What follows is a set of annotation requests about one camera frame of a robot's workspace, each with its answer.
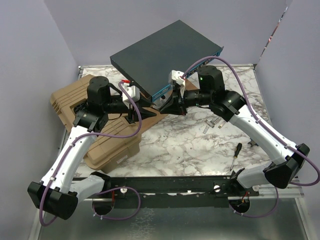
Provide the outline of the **dark grey network switch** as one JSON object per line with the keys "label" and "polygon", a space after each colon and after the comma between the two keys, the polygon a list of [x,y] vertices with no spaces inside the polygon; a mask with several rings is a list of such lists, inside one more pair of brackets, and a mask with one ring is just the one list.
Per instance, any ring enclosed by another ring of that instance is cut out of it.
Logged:
{"label": "dark grey network switch", "polygon": [[111,64],[144,96],[155,102],[171,90],[169,74],[184,72],[207,56],[219,56],[223,47],[181,20],[156,31],[110,56]]}

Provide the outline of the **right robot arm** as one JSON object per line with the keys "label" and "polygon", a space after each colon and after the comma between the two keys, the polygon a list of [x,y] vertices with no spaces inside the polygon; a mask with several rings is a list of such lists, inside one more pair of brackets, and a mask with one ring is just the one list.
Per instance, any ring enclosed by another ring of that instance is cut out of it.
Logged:
{"label": "right robot arm", "polygon": [[194,106],[205,106],[226,122],[246,133],[269,156],[270,162],[244,168],[232,175],[229,189],[240,196],[247,189],[271,184],[276,188],[285,189],[301,169],[304,158],[310,152],[309,147],[285,140],[279,132],[268,133],[265,129],[268,123],[250,110],[244,97],[238,92],[225,88],[223,74],[213,65],[205,65],[198,69],[199,89],[186,90],[181,71],[172,70],[169,73],[169,83],[172,84],[172,94],[160,108],[161,114],[186,115],[187,109]]}

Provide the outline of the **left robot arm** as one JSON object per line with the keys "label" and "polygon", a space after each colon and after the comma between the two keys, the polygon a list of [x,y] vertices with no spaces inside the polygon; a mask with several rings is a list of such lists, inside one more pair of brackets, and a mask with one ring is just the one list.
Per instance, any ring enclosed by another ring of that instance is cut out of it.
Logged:
{"label": "left robot arm", "polygon": [[89,81],[86,90],[86,102],[76,113],[69,138],[54,164],[39,182],[32,181],[27,188],[33,204],[39,209],[39,221],[43,227],[52,224],[56,218],[70,218],[78,203],[86,198],[93,195],[103,198],[113,192],[110,177],[99,172],[77,183],[72,182],[97,137],[113,137],[110,133],[102,133],[109,114],[127,113],[138,122],[136,131],[129,135],[115,135],[116,139],[137,135],[142,120],[156,115],[148,110],[152,102],[141,95],[135,85],[120,81],[114,86],[106,77],[96,76]]}

